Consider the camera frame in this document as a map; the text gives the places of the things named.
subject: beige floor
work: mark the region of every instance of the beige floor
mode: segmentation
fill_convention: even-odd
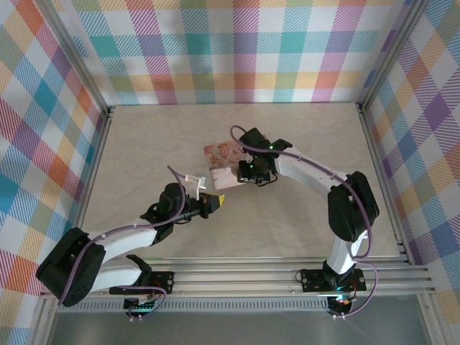
[[[380,217],[373,256],[398,255],[390,220],[353,104],[119,106],[94,184],[85,231],[132,222],[174,178],[167,170],[209,176],[203,147],[230,139],[229,127],[258,127],[325,165],[368,177]],[[208,180],[208,191],[213,191]],[[170,237],[138,249],[142,257],[326,257],[333,234],[326,200],[289,178],[224,191],[210,219],[176,226]]]

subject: marble-patterned surface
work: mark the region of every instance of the marble-patterned surface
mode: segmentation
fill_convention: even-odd
[[[230,139],[229,128],[258,127],[325,165],[368,177],[381,215],[373,256],[398,255],[395,237],[354,104],[229,104],[119,106],[94,184],[83,229],[101,231],[135,220],[182,174],[209,176],[208,144]],[[208,191],[213,191],[208,179]],[[333,233],[327,202],[289,178],[265,188],[227,189],[224,205],[207,220],[194,218],[164,242],[138,249],[142,257],[326,257]]]

